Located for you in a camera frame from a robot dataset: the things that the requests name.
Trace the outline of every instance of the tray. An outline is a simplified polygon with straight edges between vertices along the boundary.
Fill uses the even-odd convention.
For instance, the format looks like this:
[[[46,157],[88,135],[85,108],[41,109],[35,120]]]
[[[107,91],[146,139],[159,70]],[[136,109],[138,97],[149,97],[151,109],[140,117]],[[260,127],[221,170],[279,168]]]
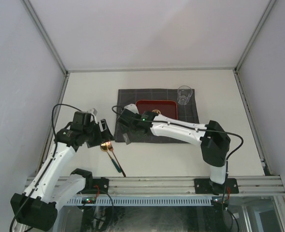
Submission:
[[[164,100],[139,100],[136,102],[140,114],[152,111],[172,119],[178,119],[177,103]]]

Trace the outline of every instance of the placemat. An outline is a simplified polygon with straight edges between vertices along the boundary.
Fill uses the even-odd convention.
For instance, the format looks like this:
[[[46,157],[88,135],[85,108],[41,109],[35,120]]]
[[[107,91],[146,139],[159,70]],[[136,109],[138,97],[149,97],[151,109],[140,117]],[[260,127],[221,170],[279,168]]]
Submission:
[[[170,100],[177,103],[178,120],[199,123],[199,117],[196,109],[195,91],[187,105],[180,105],[177,101],[177,89],[164,88],[148,88],[148,89],[119,89],[118,102],[119,106],[126,106],[128,104],[136,104],[138,100]],[[183,144],[184,141],[164,137],[164,136],[147,136],[144,138],[134,138],[129,134],[132,143],[154,143],[154,144]],[[114,139],[118,143],[124,142],[121,131],[121,126],[116,122],[114,130]]]

